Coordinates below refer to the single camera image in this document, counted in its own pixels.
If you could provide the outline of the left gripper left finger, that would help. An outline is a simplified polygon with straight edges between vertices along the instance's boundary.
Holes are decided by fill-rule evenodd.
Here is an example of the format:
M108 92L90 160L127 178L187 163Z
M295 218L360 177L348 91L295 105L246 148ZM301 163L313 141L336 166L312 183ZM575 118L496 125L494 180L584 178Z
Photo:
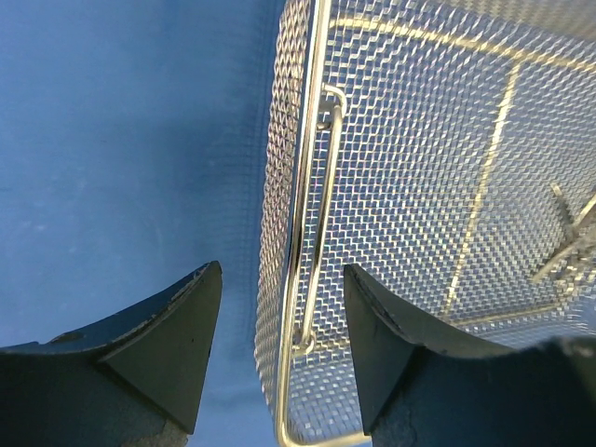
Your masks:
M217 262L41 344L1 350L5 446L183 446L222 298Z

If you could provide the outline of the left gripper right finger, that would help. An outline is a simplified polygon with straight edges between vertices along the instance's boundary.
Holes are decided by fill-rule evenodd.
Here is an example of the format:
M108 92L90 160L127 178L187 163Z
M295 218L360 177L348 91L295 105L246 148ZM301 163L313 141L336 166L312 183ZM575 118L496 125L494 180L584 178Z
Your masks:
M595 341L493 343L399 298L356 264L344 301L363 432L376 446L591 446Z

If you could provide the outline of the wire mesh instrument tray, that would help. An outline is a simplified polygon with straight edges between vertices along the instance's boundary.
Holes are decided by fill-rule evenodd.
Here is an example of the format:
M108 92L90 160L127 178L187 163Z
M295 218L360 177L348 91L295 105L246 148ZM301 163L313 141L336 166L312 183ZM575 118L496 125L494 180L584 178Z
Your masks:
M595 269L531 276L595 193L591 1L289 1L268 126L255 360L282 446L366 440L358 264L465 332L595 332Z

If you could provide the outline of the blue surgical wrap cloth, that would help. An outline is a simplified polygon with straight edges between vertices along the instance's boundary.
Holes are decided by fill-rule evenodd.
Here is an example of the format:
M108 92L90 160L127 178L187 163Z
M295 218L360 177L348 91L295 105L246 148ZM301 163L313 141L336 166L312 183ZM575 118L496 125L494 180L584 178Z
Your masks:
M1 5L1 342L47 342L209 261L193 446L272 446L253 359L280 1Z

